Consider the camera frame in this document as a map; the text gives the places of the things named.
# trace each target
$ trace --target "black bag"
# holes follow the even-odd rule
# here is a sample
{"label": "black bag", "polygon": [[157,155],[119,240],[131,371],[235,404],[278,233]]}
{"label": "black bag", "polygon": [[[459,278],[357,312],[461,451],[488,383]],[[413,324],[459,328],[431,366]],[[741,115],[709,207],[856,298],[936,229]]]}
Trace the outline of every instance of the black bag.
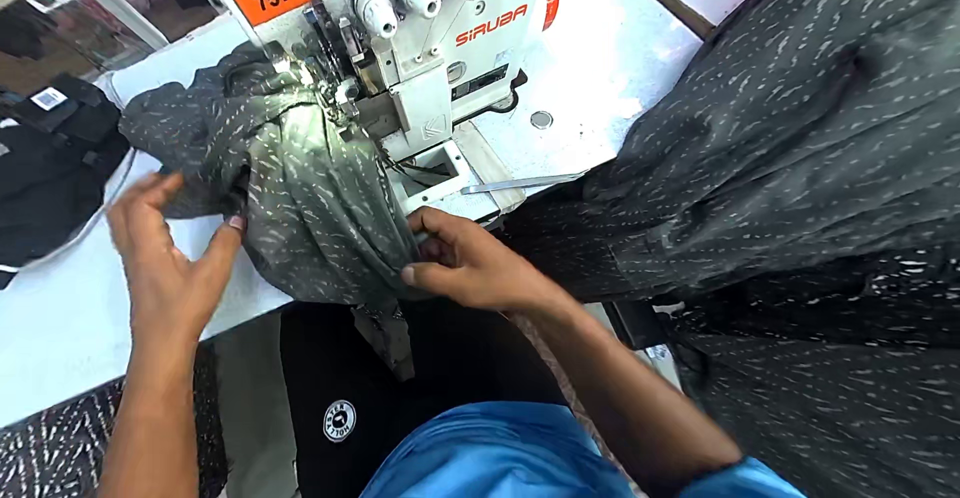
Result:
{"label": "black bag", "polygon": [[66,99],[44,110],[28,98],[0,128],[0,289],[83,227],[130,148],[99,88],[66,74],[51,86]]}

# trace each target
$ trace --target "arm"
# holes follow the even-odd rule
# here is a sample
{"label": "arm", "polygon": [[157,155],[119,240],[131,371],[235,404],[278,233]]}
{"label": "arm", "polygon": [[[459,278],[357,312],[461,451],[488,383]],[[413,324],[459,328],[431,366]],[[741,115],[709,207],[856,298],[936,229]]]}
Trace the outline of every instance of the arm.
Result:
{"label": "arm", "polygon": [[110,208],[110,233],[129,287],[133,349],[101,498],[197,496],[193,362],[200,333],[230,280],[243,219],[223,223],[197,261],[174,246],[162,206],[184,183],[153,174]]}
{"label": "arm", "polygon": [[403,280],[468,307],[532,316],[606,445],[644,492],[674,495],[697,476],[742,458],[737,444],[686,396],[481,226],[430,208],[409,221],[414,232],[432,236],[420,249],[430,262],[408,265]]}

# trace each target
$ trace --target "white label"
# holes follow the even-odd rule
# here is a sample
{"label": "white label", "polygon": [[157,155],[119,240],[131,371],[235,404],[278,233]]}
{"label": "white label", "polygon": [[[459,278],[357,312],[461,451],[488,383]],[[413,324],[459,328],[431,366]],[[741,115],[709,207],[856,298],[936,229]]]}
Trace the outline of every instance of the white label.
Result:
{"label": "white label", "polygon": [[332,443],[342,443],[354,431],[357,411],[350,401],[339,400],[323,414],[323,433]]}
{"label": "white label", "polygon": [[33,104],[49,112],[64,102],[66,95],[54,89],[54,87],[47,87],[30,97],[30,100],[33,101]]}

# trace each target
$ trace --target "sewing machine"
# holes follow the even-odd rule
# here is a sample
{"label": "sewing machine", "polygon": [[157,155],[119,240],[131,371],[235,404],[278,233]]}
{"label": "sewing machine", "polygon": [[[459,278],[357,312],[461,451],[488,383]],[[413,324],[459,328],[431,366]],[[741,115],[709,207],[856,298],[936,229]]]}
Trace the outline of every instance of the sewing machine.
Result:
{"label": "sewing machine", "polygon": [[556,13],[546,0],[219,1],[279,71],[317,86],[346,138],[377,141],[408,210],[464,185],[453,126],[516,106],[523,47]]}

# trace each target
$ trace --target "left hand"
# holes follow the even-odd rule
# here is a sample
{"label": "left hand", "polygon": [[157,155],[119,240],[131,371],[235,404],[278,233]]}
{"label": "left hand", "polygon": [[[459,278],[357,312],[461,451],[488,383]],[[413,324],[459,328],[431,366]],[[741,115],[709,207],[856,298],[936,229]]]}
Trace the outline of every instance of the left hand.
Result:
{"label": "left hand", "polygon": [[223,222],[197,261],[174,246],[161,209],[182,185],[180,173],[150,174],[124,192],[107,214],[126,273],[134,348],[195,349],[240,248],[246,223],[239,216]]}

